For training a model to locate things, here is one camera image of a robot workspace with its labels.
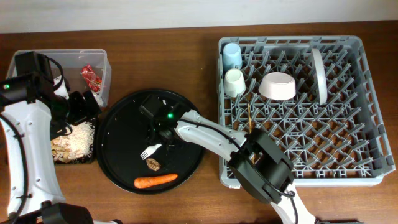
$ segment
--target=black round tray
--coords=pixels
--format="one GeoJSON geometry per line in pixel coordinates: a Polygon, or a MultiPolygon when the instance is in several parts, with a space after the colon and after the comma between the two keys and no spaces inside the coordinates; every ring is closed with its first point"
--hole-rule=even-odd
{"type": "Polygon", "coordinates": [[[156,94],[168,104],[183,103],[197,108],[185,97],[168,90],[143,90],[117,102],[99,122],[95,134],[95,151],[98,163],[105,175],[120,188],[139,194],[159,194],[184,183],[196,170],[204,150],[196,144],[180,142],[176,146],[159,148],[150,158],[156,159],[161,168],[157,172],[147,167],[140,154],[146,146],[148,119],[139,106],[150,94],[156,94]],[[146,189],[137,189],[137,177],[177,174],[176,180],[146,189]]]}

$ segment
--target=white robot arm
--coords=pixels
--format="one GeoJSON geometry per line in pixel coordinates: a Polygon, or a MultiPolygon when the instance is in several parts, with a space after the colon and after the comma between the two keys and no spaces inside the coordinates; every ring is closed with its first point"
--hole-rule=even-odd
{"type": "Polygon", "coordinates": [[[28,52],[15,61],[17,77],[0,84],[0,119],[11,176],[6,223],[35,223],[37,217],[44,223],[121,223],[93,221],[86,208],[65,204],[55,175],[50,127],[53,135],[64,134],[67,122],[77,125],[96,116],[100,108],[94,96],[90,91],[69,95],[63,70],[51,58],[28,52]],[[61,71],[55,80],[50,61],[61,71]]]}
{"type": "MultiPolygon", "coordinates": [[[[219,124],[211,122],[202,116],[200,116],[196,111],[191,110],[186,112],[182,117],[182,120],[178,121],[178,125],[175,128],[175,132],[178,136],[186,141],[198,144],[203,146],[204,148],[214,152],[215,154],[224,158],[227,162],[231,160],[231,155],[233,152],[238,152],[238,148],[231,144],[228,139],[222,136],[219,132],[206,128],[204,126],[197,126],[193,123],[204,124],[206,126],[213,127],[218,131],[223,132],[225,135],[234,139],[234,141],[239,144],[239,146],[243,146],[243,144],[247,141],[245,135],[247,133],[242,131],[234,131],[230,129],[226,129],[219,124]]],[[[289,184],[286,189],[286,192],[294,192],[295,197],[292,198],[294,201],[295,208],[293,207],[293,203],[288,197],[282,197],[282,200],[279,203],[271,202],[272,207],[279,214],[284,224],[309,224],[315,223],[316,218],[305,208],[305,205],[300,200],[300,197],[297,195],[297,191],[295,188],[294,182],[289,184]]]]}

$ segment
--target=wooden table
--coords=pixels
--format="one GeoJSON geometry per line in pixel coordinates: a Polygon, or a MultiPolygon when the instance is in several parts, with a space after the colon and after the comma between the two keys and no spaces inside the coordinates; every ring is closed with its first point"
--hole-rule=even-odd
{"type": "MultiPolygon", "coordinates": [[[[176,91],[203,116],[217,121],[216,61],[225,36],[357,35],[362,38],[389,142],[398,158],[398,22],[349,22],[192,29],[106,30],[0,34],[0,74],[20,49],[105,49],[112,66],[109,105],[145,88],[176,91]]],[[[6,147],[0,149],[0,220],[9,201],[6,147]]],[[[170,192],[144,196],[115,186],[95,161],[57,166],[67,202],[82,205],[97,220],[125,223],[278,223],[270,205],[218,180],[218,157],[207,152],[195,174],[170,192]]],[[[322,220],[398,223],[398,172],[374,187],[299,188],[308,210],[322,220]]]]}

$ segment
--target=red wrapper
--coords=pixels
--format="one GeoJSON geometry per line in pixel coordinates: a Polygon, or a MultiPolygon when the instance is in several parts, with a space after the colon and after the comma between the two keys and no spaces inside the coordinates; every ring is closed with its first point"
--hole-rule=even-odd
{"type": "Polygon", "coordinates": [[[90,65],[86,65],[80,73],[91,90],[95,93],[101,90],[102,80],[100,77],[95,75],[95,72],[90,65]]]}

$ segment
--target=black cable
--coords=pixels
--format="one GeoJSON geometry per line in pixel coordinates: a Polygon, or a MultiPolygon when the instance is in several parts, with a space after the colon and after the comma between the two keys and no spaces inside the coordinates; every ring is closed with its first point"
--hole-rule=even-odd
{"type": "Polygon", "coordinates": [[[294,217],[296,219],[295,224],[299,224],[299,213],[297,212],[296,204],[294,203],[294,199],[290,198],[290,202],[292,202],[293,210],[294,210],[294,217]]]}
{"type": "Polygon", "coordinates": [[[69,133],[60,134],[60,136],[68,136],[68,135],[70,135],[73,132],[72,126],[70,126],[70,124],[68,124],[66,121],[59,121],[59,122],[63,122],[65,127],[69,129],[69,133]]]}
{"type": "MultiPolygon", "coordinates": [[[[180,119],[180,121],[186,122],[188,124],[193,124],[193,125],[196,125],[196,126],[201,126],[201,127],[204,127],[204,128],[212,129],[212,130],[216,131],[217,133],[220,133],[226,139],[228,139],[230,141],[230,143],[234,144],[239,150],[242,149],[241,146],[239,146],[233,138],[229,137],[227,134],[225,134],[224,132],[220,131],[219,129],[216,129],[216,128],[214,128],[212,126],[209,126],[207,124],[201,124],[201,123],[196,123],[196,122],[193,122],[193,121],[188,121],[186,119],[180,119]]],[[[293,210],[294,210],[294,217],[296,219],[295,224],[298,224],[299,223],[299,214],[297,212],[296,204],[294,203],[294,200],[293,200],[293,198],[296,196],[296,194],[293,191],[290,191],[290,192],[287,192],[287,193],[282,192],[277,187],[275,187],[272,183],[270,183],[268,180],[266,180],[266,179],[264,179],[264,180],[266,181],[266,184],[268,186],[270,186],[272,189],[274,189],[276,192],[278,192],[279,195],[285,196],[285,197],[290,199],[290,201],[292,202],[293,210]]]]}
{"type": "Polygon", "coordinates": [[[54,63],[58,67],[60,72],[61,72],[61,80],[56,85],[54,85],[54,91],[55,91],[55,90],[58,90],[61,87],[61,85],[62,85],[62,82],[63,82],[63,69],[62,69],[62,66],[56,60],[54,60],[52,58],[49,58],[49,60],[52,63],[54,63]]]}
{"type": "Polygon", "coordinates": [[[10,224],[15,224],[15,223],[17,223],[18,217],[22,213],[22,211],[25,207],[25,204],[26,204],[26,200],[29,197],[29,195],[27,194],[28,186],[29,186],[29,182],[28,182],[29,179],[28,179],[28,173],[27,173],[26,154],[25,154],[24,143],[22,142],[22,136],[19,134],[17,128],[11,123],[11,121],[9,121],[2,114],[0,114],[0,119],[2,119],[12,129],[12,131],[15,134],[14,137],[18,140],[19,149],[21,150],[22,168],[24,171],[24,193],[22,194],[22,196],[18,197],[21,199],[21,204],[19,205],[17,212],[10,219],[11,222],[9,222],[10,224]]]}

